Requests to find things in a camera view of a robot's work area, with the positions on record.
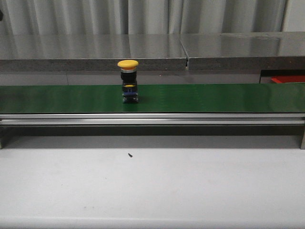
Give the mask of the red plastic tray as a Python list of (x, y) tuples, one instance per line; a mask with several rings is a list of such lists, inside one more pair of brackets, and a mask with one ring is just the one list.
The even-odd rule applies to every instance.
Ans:
[(305, 83), (304, 75), (290, 75), (290, 76), (274, 76), (271, 78), (274, 83)]

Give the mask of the yellow push button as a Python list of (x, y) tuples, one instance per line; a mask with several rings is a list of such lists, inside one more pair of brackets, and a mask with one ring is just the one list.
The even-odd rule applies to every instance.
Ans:
[(118, 62), (121, 69), (122, 79), (122, 97), (124, 103), (138, 103), (138, 86), (137, 71), (138, 66), (136, 60), (122, 60)]

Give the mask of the grey stone counter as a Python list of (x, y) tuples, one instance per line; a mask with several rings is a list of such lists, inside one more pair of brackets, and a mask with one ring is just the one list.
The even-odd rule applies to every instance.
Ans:
[(4, 35), (1, 85), (121, 84), (118, 61), (139, 62), (139, 84), (269, 83), (303, 73), (303, 32)]

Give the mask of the grey conveyor support leg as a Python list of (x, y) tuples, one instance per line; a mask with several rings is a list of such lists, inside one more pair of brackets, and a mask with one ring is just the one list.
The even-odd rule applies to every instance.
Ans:
[[(305, 116), (302, 116), (302, 126), (305, 127)], [(300, 144), (300, 149), (305, 149), (305, 130), (303, 130), (302, 141)]]

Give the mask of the green conveyor belt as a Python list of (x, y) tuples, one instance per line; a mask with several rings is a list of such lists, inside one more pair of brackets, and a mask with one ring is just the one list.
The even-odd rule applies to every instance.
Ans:
[(2, 114), (302, 113), (303, 83), (153, 84), (125, 104), (120, 85), (3, 86)]

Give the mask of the white pleated curtain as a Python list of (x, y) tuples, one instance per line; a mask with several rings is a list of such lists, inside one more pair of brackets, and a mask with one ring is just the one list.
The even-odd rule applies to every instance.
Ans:
[(2, 35), (280, 31), (285, 0), (3, 0)]

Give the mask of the aluminium conveyor frame rail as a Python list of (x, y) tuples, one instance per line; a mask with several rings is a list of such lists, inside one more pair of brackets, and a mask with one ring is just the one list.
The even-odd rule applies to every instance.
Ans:
[(1, 125), (304, 125), (304, 113), (2, 114)]

